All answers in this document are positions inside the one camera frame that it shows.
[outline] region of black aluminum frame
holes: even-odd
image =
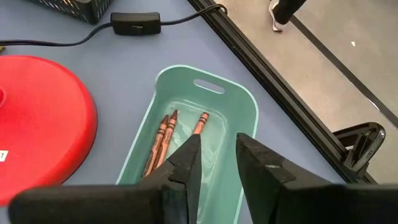
[[[213,0],[188,2],[197,11],[216,4]],[[342,143],[221,9],[202,17],[347,183],[376,184],[368,173],[360,178],[343,165],[346,149]]]

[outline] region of bin handle cutout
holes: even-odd
[[[218,85],[212,84],[210,82],[201,80],[201,79],[195,79],[193,81],[193,84],[195,84],[197,87],[203,88],[208,91],[212,91],[213,93],[217,94],[223,94],[225,93],[225,89],[223,87],[220,87]]]

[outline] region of power cord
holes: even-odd
[[[208,6],[191,16],[175,21],[160,21],[160,14],[158,12],[150,13],[118,13],[113,12],[111,15],[111,22],[102,24],[96,27],[93,31],[88,34],[86,38],[79,42],[63,44],[46,42],[39,40],[0,40],[0,46],[12,46],[12,45],[34,45],[34,46],[46,46],[46,47],[72,47],[80,44],[84,44],[87,40],[90,40],[99,31],[113,27],[113,30],[118,35],[152,35],[160,33],[161,26],[171,26],[181,24],[183,22],[190,21],[194,18],[202,16],[209,11],[214,9],[223,9],[224,13],[227,14],[227,8],[222,4],[214,4]]]

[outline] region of floor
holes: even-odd
[[[228,8],[229,17],[331,131],[370,121],[384,126],[386,140],[368,172],[379,183],[398,182],[397,128],[293,24],[282,34],[274,33],[267,0],[216,1]],[[309,0],[296,13],[395,114],[397,8],[393,0]]]

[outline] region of black pants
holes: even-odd
[[[286,24],[305,1],[306,0],[279,0],[279,4],[274,8],[275,20],[280,24]]]

